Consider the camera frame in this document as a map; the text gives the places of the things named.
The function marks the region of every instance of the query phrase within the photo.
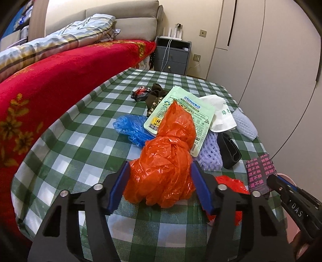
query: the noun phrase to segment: metal screw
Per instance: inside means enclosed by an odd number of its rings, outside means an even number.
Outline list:
[[[102,184],[95,184],[93,186],[94,190],[101,190],[103,188],[103,185]]]
[[[260,197],[261,196],[261,193],[259,192],[259,191],[253,191],[252,193],[251,193],[254,197]]]
[[[61,197],[65,197],[65,196],[67,196],[69,194],[69,192],[67,190],[63,190],[59,194],[60,194]]]
[[[221,191],[225,191],[225,190],[227,190],[227,186],[224,185],[224,184],[219,184],[218,189],[221,190]]]

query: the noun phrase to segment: red blanket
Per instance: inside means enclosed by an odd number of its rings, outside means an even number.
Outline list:
[[[20,235],[10,183],[40,135],[85,95],[154,49],[154,42],[136,40],[89,45],[41,60],[0,84],[0,222]]]

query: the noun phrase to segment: drawer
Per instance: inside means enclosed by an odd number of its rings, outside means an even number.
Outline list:
[[[154,60],[154,69],[156,71],[161,71],[162,70],[161,65],[162,65],[162,60],[158,60],[158,59]],[[168,63],[166,64],[166,67],[163,70],[163,72],[173,73],[173,74],[178,74],[178,75],[184,75],[185,74],[185,68],[186,68],[186,64],[168,61]]]
[[[155,59],[162,61],[165,51],[166,51],[165,47],[157,46]],[[167,59],[167,57],[168,57],[168,50],[166,51],[165,60]],[[181,51],[176,48],[170,48],[169,61],[186,64],[187,60],[188,60],[188,52]]]

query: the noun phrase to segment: striped quilt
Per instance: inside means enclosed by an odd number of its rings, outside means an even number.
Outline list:
[[[86,46],[111,35],[115,17],[95,14],[46,37],[0,52],[0,83],[19,70],[51,55]]]

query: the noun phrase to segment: wardrobe door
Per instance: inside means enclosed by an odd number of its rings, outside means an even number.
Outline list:
[[[312,96],[321,38],[294,0],[266,0],[259,51],[239,103],[271,156],[300,121]]]
[[[297,186],[322,199],[322,80],[311,102],[285,145],[273,157],[278,172],[290,176]]]
[[[265,0],[224,0],[223,3],[207,81],[224,86],[237,103],[254,66],[263,28],[264,6]]]

